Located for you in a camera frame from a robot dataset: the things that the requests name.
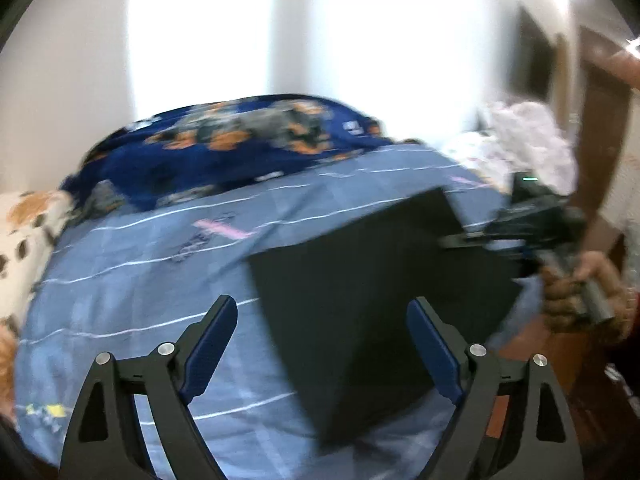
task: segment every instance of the bed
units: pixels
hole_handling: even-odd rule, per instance
[[[82,210],[58,239],[22,330],[15,393],[18,432],[26,446],[59,463],[66,425],[95,355],[147,354],[159,342],[175,340],[218,295],[229,294],[238,303],[238,327],[206,392],[190,405],[228,478],[414,478],[446,427],[452,404],[431,392],[368,435],[368,452],[345,447],[318,456],[245,261],[433,187],[447,189],[468,227],[481,226],[501,206],[504,198],[494,188],[431,148],[382,140],[363,148],[366,134],[353,130],[365,120],[336,123],[361,139],[358,150],[344,146],[331,161],[321,155],[321,164],[272,171],[271,178],[254,178],[214,195],[187,201],[193,197],[187,194],[148,210],[129,202],[116,207],[118,195],[112,192],[102,201],[86,196],[93,208]],[[129,131],[151,128],[143,138],[158,139],[158,130],[167,127],[163,121],[156,117]],[[179,121],[174,115],[165,122]],[[114,140],[122,142],[122,134]],[[100,149],[89,159],[101,160],[96,153]],[[148,199],[135,190],[127,196]],[[101,215],[93,218],[96,210]],[[511,313],[487,342],[491,348],[506,344],[538,312],[540,282],[527,278],[522,284]],[[136,405],[156,474],[172,478],[146,399],[136,399]]]

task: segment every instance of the pillow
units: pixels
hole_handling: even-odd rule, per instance
[[[245,98],[158,114],[98,143],[62,189],[149,210],[295,173],[391,144],[377,121],[304,95]],[[94,192],[102,183],[98,199]]]
[[[0,194],[0,319],[24,323],[40,279],[71,210],[64,191]]]

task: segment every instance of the blue gripper pad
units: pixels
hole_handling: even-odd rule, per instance
[[[465,395],[461,378],[468,367],[466,342],[458,330],[441,322],[424,298],[409,303],[406,325],[439,393],[458,405]]]
[[[183,338],[188,340],[190,331],[193,334],[206,325],[184,363],[184,383],[179,394],[185,404],[204,393],[237,323],[236,302],[231,296],[220,296],[205,317],[200,322],[189,325],[178,339],[180,349],[180,341]]]

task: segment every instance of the metal screw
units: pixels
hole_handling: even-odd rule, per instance
[[[476,357],[484,357],[486,355],[486,348],[482,345],[471,345],[469,351]]]
[[[169,355],[174,353],[175,345],[173,343],[162,343],[158,347],[158,353],[160,355]]]
[[[548,363],[546,357],[544,357],[542,354],[535,354],[533,356],[533,362],[535,362],[535,364],[537,364],[538,366],[546,366],[546,364]]]
[[[109,352],[100,352],[95,358],[95,362],[97,362],[99,365],[103,365],[109,362],[109,359],[111,359],[111,355],[109,354]]]

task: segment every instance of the sleeve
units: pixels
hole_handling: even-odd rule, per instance
[[[635,200],[638,183],[640,183],[640,159],[635,155],[623,154],[609,186],[609,192],[600,207],[600,215],[620,231],[625,227],[629,217],[640,216],[640,211],[632,211],[639,203]]]

